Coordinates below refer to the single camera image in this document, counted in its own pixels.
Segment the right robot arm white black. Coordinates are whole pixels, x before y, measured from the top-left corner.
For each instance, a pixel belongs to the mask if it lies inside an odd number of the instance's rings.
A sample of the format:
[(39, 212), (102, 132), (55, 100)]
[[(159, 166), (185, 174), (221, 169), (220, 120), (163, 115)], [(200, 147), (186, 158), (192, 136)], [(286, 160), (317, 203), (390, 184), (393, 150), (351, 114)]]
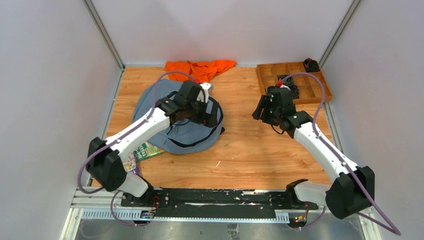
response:
[(307, 179), (286, 186), (286, 204), (298, 209), (305, 202), (327, 207), (338, 219), (344, 219), (372, 206), (375, 193), (375, 174), (368, 167), (360, 167), (343, 155), (322, 134), (313, 118), (305, 111), (297, 111), (292, 93), (286, 87), (270, 86), (262, 95), (255, 120), (279, 127), (300, 143), (317, 160), (331, 184), (315, 183)]

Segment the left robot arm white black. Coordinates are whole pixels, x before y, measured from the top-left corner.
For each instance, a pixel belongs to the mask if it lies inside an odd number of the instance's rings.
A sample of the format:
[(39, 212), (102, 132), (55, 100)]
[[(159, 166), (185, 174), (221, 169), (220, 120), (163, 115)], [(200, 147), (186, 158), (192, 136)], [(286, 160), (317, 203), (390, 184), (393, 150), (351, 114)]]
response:
[(191, 80), (160, 80), (141, 98), (139, 116), (121, 132), (89, 143), (83, 169), (108, 191), (133, 195), (140, 206), (153, 201), (152, 186), (141, 176), (127, 172), (124, 160), (143, 143), (151, 142), (175, 154), (209, 149), (222, 134), (223, 111), (211, 97), (213, 85)]

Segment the blue grey backpack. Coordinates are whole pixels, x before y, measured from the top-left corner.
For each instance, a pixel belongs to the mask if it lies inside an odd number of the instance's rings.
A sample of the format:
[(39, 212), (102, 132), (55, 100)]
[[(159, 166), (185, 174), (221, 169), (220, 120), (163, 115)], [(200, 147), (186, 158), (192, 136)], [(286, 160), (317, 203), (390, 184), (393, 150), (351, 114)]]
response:
[[(156, 88), (154, 88), (154, 85), (150, 85), (146, 88), (135, 106), (132, 122), (134, 123), (141, 117), (147, 115), (150, 108), (157, 100), (168, 96), (172, 92), (179, 91), (182, 84), (183, 83), (179, 81), (162, 79), (156, 85)], [(176, 155), (192, 154), (210, 149), (225, 131), (223, 127), (223, 110), (219, 103), (212, 97), (209, 98), (207, 112), (209, 113), (211, 111), (213, 104), (217, 104), (216, 126), (207, 127), (183, 119), (158, 132), (147, 142), (168, 153)]]

